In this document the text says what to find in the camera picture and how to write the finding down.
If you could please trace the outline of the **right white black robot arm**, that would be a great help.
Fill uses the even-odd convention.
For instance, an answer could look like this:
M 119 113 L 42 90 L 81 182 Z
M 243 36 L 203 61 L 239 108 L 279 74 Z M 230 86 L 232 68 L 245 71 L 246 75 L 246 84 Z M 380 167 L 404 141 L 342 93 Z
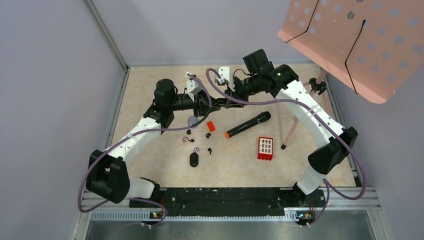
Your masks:
M 219 85 L 226 84 L 226 94 L 244 103 L 250 96 L 261 92 L 282 100 L 311 134 L 317 149 L 308 156 L 309 166 L 293 187 L 294 202 L 307 206 L 324 178 L 348 156 L 358 132 L 328 115 L 309 94 L 295 71 L 286 64 L 274 67 L 263 49 L 243 60 L 249 72 L 247 78 L 240 80 L 233 76 L 229 67 L 222 66 L 217 70 L 215 81 Z

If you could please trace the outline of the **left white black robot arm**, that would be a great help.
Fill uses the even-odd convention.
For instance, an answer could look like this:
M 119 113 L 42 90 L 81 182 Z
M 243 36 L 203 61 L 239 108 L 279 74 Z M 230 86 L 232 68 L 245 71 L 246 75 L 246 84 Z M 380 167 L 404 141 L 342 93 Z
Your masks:
M 165 78 L 156 83 L 153 94 L 152 104 L 129 133 L 109 148 L 90 155 L 83 180 L 86 190 L 115 204 L 126 198 L 141 198 L 147 206 L 156 206 L 161 198 L 157 184 L 142 177 L 130 179 L 127 166 L 152 140 L 171 131 L 176 111 L 192 110 L 194 116 L 204 120 L 222 105 L 193 75 L 182 93 L 172 80 Z

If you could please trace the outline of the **black earbud with purple hook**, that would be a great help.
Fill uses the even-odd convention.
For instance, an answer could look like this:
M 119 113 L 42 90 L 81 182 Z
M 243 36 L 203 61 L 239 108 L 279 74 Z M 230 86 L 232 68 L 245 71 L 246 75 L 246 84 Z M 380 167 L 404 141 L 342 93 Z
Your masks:
M 182 138 L 182 142 L 183 143 L 185 143 L 185 142 L 191 142 L 191 143 L 193 143 L 195 140 L 193 139 L 193 138 L 188 138 L 187 136 L 184 136 L 183 138 Z

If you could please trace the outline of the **black earbud charging case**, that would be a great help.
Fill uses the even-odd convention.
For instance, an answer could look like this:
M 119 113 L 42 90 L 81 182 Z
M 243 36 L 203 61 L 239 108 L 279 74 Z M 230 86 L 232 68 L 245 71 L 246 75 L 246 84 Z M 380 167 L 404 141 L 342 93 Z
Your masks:
M 189 165 L 193 168 L 199 164 L 199 155 L 196 152 L 192 152 L 189 156 Z

